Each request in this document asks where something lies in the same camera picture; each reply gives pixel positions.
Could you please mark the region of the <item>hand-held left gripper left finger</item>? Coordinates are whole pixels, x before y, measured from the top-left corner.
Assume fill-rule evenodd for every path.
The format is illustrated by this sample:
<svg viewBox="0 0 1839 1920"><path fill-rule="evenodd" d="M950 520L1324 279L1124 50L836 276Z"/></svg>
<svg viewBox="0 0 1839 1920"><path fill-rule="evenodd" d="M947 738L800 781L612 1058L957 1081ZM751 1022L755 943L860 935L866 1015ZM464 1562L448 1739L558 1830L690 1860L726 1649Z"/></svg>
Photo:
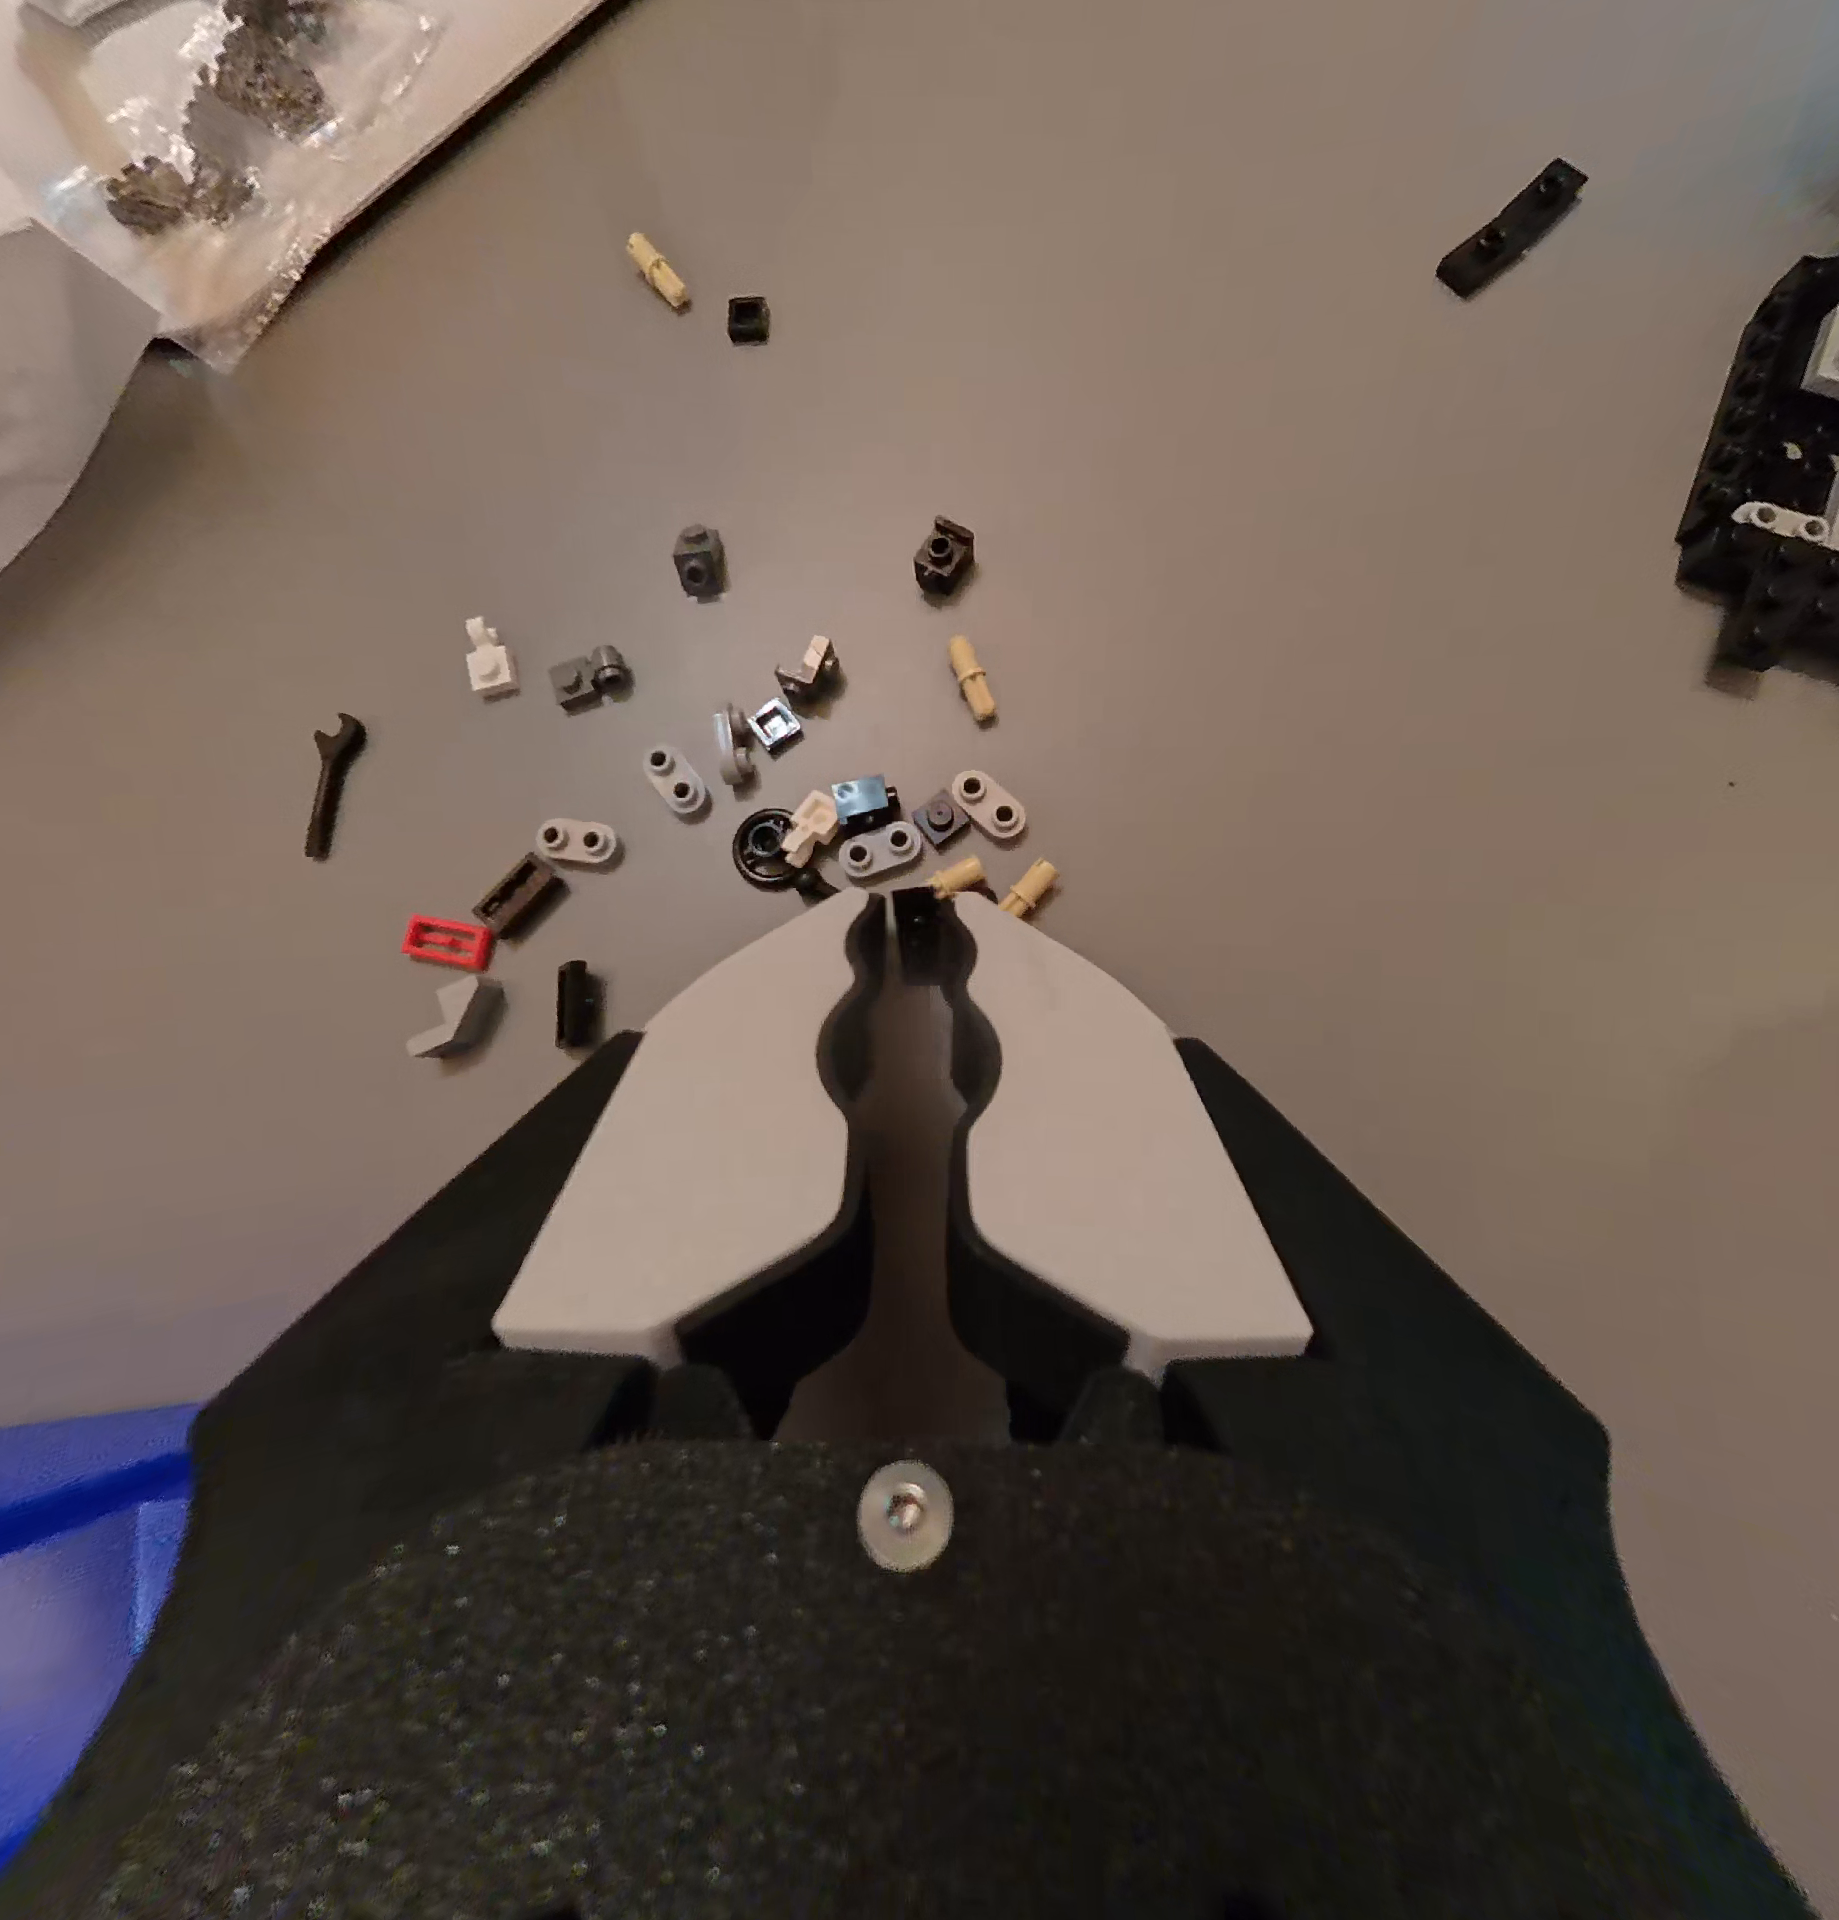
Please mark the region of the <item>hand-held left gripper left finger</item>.
<svg viewBox="0 0 1839 1920"><path fill-rule="evenodd" d="M853 1118L880 988L883 901L855 893L661 1008L493 1317L500 1343L716 1369L773 1435L867 1313Z"/></svg>

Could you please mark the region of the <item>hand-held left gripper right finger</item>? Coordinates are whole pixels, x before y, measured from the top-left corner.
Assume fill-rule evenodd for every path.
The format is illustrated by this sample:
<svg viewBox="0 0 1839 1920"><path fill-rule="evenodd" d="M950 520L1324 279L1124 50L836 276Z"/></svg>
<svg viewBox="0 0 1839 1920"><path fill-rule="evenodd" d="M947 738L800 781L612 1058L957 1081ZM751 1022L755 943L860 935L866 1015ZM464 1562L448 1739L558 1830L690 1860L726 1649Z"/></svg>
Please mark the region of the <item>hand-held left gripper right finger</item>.
<svg viewBox="0 0 1839 1920"><path fill-rule="evenodd" d="M947 1310L1049 1443L1100 1374L1298 1360L1316 1327L1168 1025L1043 930L971 895L941 912L959 1115Z"/></svg>

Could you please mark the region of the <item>black brick model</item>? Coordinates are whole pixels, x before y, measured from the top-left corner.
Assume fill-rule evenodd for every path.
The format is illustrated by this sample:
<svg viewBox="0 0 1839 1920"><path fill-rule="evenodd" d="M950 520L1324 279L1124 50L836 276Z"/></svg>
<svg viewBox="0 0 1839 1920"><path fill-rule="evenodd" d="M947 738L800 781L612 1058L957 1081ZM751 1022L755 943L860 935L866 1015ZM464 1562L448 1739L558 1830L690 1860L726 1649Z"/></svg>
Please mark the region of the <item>black brick model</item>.
<svg viewBox="0 0 1839 1920"><path fill-rule="evenodd" d="M1717 680L1839 684L1839 253L1792 267L1742 328L1676 533L1719 609Z"/></svg>

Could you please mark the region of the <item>grey desk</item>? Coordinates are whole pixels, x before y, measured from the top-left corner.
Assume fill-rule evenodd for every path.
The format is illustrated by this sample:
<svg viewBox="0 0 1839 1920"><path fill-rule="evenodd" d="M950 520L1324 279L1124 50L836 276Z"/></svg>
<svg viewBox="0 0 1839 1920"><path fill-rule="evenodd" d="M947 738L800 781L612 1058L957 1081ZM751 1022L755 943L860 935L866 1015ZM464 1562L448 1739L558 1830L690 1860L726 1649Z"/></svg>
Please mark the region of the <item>grey desk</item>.
<svg viewBox="0 0 1839 1920"><path fill-rule="evenodd" d="M1711 684L1674 586L1736 334L1837 244L1839 5L610 17L230 375L141 361L0 575L0 1428L231 1381L565 1073L564 959L620 1029L788 919L641 754L824 634L762 802L1012 787L997 880L1049 857L1042 928L1603 1418L1658 1658L1839 1915L1839 684ZM562 711L599 644L630 695ZM560 816L620 859L412 1060L472 974L407 918Z"/></svg>

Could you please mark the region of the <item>grey slope brick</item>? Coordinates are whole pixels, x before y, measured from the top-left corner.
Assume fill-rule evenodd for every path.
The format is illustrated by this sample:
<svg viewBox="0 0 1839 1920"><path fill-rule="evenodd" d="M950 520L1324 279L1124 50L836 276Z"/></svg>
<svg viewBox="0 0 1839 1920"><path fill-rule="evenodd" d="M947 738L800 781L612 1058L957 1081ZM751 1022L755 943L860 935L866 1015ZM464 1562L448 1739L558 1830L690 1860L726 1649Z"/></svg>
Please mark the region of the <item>grey slope brick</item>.
<svg viewBox="0 0 1839 1920"><path fill-rule="evenodd" d="M402 1043L412 1060L452 1060L476 1051L504 1009L504 985L472 974L440 988L435 994L437 1021Z"/></svg>

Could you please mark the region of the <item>dark grille tile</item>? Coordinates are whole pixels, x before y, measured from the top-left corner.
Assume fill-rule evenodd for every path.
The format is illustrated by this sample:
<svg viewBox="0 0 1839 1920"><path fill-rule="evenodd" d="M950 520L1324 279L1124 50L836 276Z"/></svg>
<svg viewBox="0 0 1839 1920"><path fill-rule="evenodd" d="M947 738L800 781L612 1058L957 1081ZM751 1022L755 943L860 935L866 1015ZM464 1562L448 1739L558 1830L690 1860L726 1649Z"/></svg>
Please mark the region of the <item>dark grille tile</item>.
<svg viewBox="0 0 1839 1920"><path fill-rule="evenodd" d="M474 902L472 915L493 938L509 943L528 937L565 895L562 873L544 855L525 854Z"/></svg>

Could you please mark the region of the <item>black toy wrench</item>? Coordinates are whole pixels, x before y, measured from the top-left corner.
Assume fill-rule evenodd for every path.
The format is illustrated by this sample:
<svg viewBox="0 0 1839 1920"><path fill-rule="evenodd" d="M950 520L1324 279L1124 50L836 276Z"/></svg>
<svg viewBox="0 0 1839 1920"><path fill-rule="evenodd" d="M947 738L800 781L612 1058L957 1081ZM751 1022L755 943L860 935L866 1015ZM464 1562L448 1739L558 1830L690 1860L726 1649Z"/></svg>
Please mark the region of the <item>black toy wrench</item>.
<svg viewBox="0 0 1839 1920"><path fill-rule="evenodd" d="M317 774L305 837L305 855L312 862L329 855L343 787L351 764L369 741L367 735L364 722L351 711L339 711L329 730L312 730Z"/></svg>

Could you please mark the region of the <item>blue plastic bin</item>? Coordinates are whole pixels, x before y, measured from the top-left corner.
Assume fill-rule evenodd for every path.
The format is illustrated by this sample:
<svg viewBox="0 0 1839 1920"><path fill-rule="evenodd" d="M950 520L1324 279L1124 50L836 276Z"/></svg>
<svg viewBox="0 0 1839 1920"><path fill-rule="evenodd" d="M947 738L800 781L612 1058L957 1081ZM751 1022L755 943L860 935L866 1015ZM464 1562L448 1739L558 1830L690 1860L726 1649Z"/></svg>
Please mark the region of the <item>blue plastic bin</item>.
<svg viewBox="0 0 1839 1920"><path fill-rule="evenodd" d="M196 1411L0 1428L0 1872L149 1637L186 1535Z"/></svg>

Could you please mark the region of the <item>black curved long plate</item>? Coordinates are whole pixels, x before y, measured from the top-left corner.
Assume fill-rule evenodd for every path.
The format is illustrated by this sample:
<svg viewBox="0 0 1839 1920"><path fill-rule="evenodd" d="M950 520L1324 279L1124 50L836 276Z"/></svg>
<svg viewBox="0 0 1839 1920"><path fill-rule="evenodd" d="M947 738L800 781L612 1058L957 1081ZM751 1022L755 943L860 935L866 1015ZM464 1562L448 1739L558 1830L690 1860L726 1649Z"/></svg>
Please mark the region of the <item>black curved long plate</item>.
<svg viewBox="0 0 1839 1920"><path fill-rule="evenodd" d="M1436 263L1436 280L1473 301L1516 268L1582 197L1587 174L1555 156L1492 220Z"/></svg>

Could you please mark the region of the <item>clear plastic parts bag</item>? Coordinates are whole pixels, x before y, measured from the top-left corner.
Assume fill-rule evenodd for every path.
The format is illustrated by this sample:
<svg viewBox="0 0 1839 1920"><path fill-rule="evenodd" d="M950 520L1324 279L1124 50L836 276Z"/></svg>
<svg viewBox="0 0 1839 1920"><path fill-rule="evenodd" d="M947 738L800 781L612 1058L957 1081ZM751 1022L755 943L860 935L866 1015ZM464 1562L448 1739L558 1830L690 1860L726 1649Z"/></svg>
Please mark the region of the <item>clear plastic parts bag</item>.
<svg viewBox="0 0 1839 1920"><path fill-rule="evenodd" d="M40 213L163 339L230 368L329 240L355 145L398 115L445 23L398 2L26 8L18 62L69 149Z"/></svg>

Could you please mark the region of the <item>white book stand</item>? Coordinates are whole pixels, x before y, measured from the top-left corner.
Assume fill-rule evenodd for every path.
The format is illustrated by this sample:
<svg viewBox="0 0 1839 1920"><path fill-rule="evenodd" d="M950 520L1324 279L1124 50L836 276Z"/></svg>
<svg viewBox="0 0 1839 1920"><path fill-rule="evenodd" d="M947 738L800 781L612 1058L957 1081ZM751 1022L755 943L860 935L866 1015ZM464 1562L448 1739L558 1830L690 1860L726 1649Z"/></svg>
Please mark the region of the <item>white book stand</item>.
<svg viewBox="0 0 1839 1920"><path fill-rule="evenodd" d="M455 130L461 130L478 109L490 106L574 29L601 10L601 5L584 2L412 5L445 13L445 30L419 82L402 98L398 115L379 123L355 145L349 163L354 180L334 199L336 228L317 253ZM0 2L0 169L45 228L50 225L40 213L40 185L65 166L69 149L38 87L22 68L22 10L32 8L55 22L72 23L97 7ZM91 261L77 244L66 244Z"/></svg>

